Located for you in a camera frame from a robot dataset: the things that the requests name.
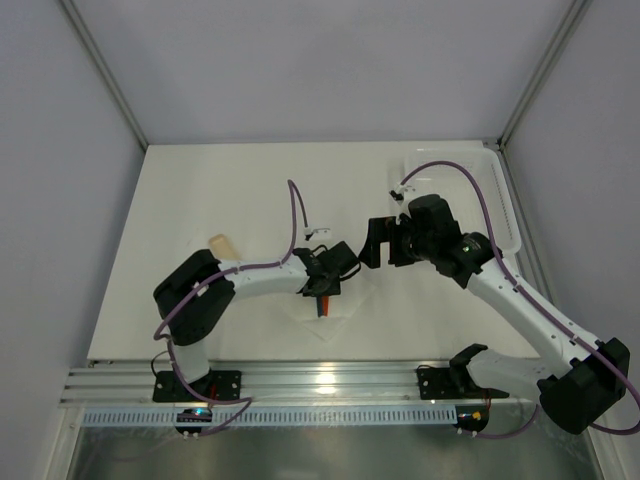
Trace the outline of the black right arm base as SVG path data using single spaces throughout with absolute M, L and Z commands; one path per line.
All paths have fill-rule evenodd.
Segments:
M 487 349 L 486 345 L 472 344 L 450 359 L 445 367 L 419 365 L 415 372 L 420 398 L 422 400 L 508 398 L 507 392 L 479 387 L 467 370 L 471 360 Z

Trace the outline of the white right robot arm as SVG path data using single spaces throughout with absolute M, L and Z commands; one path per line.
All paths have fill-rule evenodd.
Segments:
M 539 355 L 516 358 L 474 344 L 451 359 L 453 373 L 477 387 L 536 402 L 574 435 L 631 391 L 627 346 L 617 338 L 600 340 L 530 291 L 489 237 L 461 231 L 445 199 L 420 196 L 402 207 L 399 216 L 369 219 L 360 260 L 371 269 L 380 267 L 380 248 L 388 244 L 388 262 L 395 267 L 430 262 L 494 309 Z

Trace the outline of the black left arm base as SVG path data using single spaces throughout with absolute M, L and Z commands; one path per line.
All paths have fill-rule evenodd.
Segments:
M 150 361 L 154 375 L 154 391 L 152 399 L 156 403 L 185 403 L 199 401 L 206 397 L 217 402 L 231 402 L 240 399 L 242 372 L 239 370 L 210 370 L 200 380 L 190 384 L 197 396 L 192 395 L 180 382 L 172 369 L 158 371 L 156 360 L 165 354 L 161 352 Z

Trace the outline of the orange plastic spoon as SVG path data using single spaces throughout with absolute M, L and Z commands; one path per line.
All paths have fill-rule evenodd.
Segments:
M 323 309 L 323 316 L 328 317 L 329 316 L 329 306 L 330 306 L 330 297 L 329 296 L 324 296 L 322 298 L 322 309 Z

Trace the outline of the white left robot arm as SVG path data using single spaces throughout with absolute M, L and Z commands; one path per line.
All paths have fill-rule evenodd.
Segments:
M 232 303 L 271 294 L 337 296 L 341 283 L 360 269 L 343 241 L 331 248 L 292 248 L 266 263 L 221 260 L 198 250 L 153 291 L 162 319 L 154 338 L 168 342 L 176 377 L 192 384 L 209 374 L 204 340 Z

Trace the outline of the white paper napkin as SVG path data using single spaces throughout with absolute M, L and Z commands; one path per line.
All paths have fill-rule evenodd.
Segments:
M 353 317 L 376 287 L 356 278 L 341 285 L 341 294 L 330 296 L 329 316 L 317 317 L 316 298 L 279 294 L 275 303 L 298 325 L 327 342 Z

